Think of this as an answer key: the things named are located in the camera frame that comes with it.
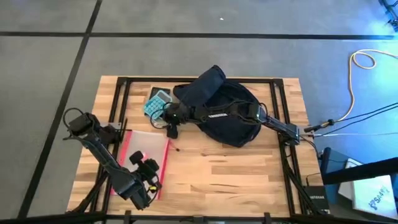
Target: wooden tabletop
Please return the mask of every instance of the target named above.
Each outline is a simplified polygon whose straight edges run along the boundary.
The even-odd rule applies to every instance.
[[[92,111],[101,122],[109,119],[117,79],[116,76],[101,77]],[[299,79],[283,80],[291,122],[307,126],[308,118]],[[180,83],[132,83],[126,109],[127,128],[165,134],[165,130],[155,129],[149,124],[143,113],[143,105],[153,86],[172,89],[178,84]],[[269,113],[274,115],[268,84],[245,83],[244,86],[260,102],[265,103]],[[279,111],[283,117],[278,92]],[[113,195],[109,201],[108,213],[123,215],[125,210],[132,210],[135,215],[261,217],[264,212],[269,212],[272,217],[289,216],[275,131],[262,127],[258,136],[242,148],[218,143],[194,124],[179,126],[178,131],[178,139],[172,140],[169,149],[160,200],[155,200],[143,211],[137,211],[130,200],[124,201]],[[309,143],[302,141],[296,151],[302,180],[309,174],[319,172],[315,150]],[[90,191],[96,179],[97,168],[96,159],[89,150],[83,149],[68,210],[75,208]],[[322,185],[319,175],[310,176],[309,181],[311,185]],[[293,185],[292,190],[296,212],[299,213],[299,200]],[[102,206],[103,191],[104,188],[98,201],[99,209]]]

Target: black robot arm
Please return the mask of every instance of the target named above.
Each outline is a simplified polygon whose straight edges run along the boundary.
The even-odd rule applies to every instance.
[[[67,125],[65,115],[70,110],[78,110],[81,115]],[[130,172],[122,167],[104,146],[104,144],[111,144],[117,140],[116,136],[118,135],[112,126],[101,127],[95,115],[83,113],[77,108],[66,110],[63,115],[63,122],[70,133],[69,137],[64,138],[64,140],[78,140],[85,148],[90,150],[104,170],[109,173],[113,189],[118,195],[124,200],[131,199],[139,210],[149,206],[153,199],[149,197],[148,192],[150,190],[146,190],[144,182],[148,182],[152,193],[161,188],[156,174],[159,166],[155,160],[147,159],[142,162],[143,155],[140,151],[137,151],[130,157],[130,160],[133,164],[138,165],[138,169]]]
[[[266,106],[262,103],[247,101],[233,101],[227,105],[185,106],[182,103],[171,103],[164,113],[164,119],[169,126],[184,123],[205,123],[211,119],[225,116],[235,116],[246,124],[262,124],[277,131],[288,143],[298,145],[300,143],[300,131],[294,124],[285,124],[268,115]]]

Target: gray carpet floor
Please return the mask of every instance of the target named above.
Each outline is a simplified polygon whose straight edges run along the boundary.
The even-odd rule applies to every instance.
[[[84,32],[95,0],[0,1],[0,31]],[[377,0],[103,0],[93,32],[395,35]],[[0,219],[16,217],[49,133],[81,37],[0,37]],[[310,123],[349,106],[348,58],[359,49],[398,54],[390,40],[91,37],[67,108],[90,111],[102,75],[200,75],[214,64],[229,77],[298,77]],[[352,114],[395,103],[397,60],[375,55],[353,68]],[[359,57],[370,65],[371,61]],[[396,112],[342,133],[394,132]],[[65,211],[81,146],[60,126],[29,216]],[[397,156],[394,136],[317,138],[318,150],[367,163]]]

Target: black fabric pouch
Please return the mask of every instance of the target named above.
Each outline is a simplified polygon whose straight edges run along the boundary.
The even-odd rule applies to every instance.
[[[191,84],[175,86],[173,94],[187,106],[212,107],[226,105],[236,100],[258,103],[256,97],[246,87],[227,80],[217,65]],[[238,118],[228,116],[213,118],[198,124],[198,127],[215,141],[242,147],[257,136],[261,125],[244,124]]]

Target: metal bracket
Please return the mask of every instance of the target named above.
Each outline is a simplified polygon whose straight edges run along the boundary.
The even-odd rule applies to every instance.
[[[126,132],[126,126],[127,126],[127,118],[124,120],[124,122],[121,125],[121,129],[120,129],[120,133],[119,133],[120,143],[123,142],[124,133]]]
[[[275,83],[275,85],[276,85],[277,87],[279,87],[279,88],[284,86],[284,80],[281,79],[281,78],[274,78],[272,81],[273,81],[273,82]]]
[[[123,85],[126,82],[127,79],[128,79],[128,77],[118,77],[118,80],[116,82],[116,86]]]
[[[123,220],[123,224],[132,224],[135,222],[135,220],[130,220],[130,215],[131,215],[131,211],[130,210],[126,210],[124,212],[124,220]]]
[[[272,224],[271,215],[269,212],[264,212],[264,221],[262,224]]]
[[[304,129],[310,127],[310,125],[308,126],[297,126],[298,127],[298,131],[300,132],[300,134],[303,134],[304,136],[308,136],[308,137],[312,137],[314,133],[314,131],[310,131],[310,132],[305,132]]]
[[[121,130],[122,129],[122,123],[121,122],[113,122],[113,123],[109,123],[109,122],[101,122],[101,127],[106,127],[108,125],[111,125],[112,127],[114,127],[116,130]]]

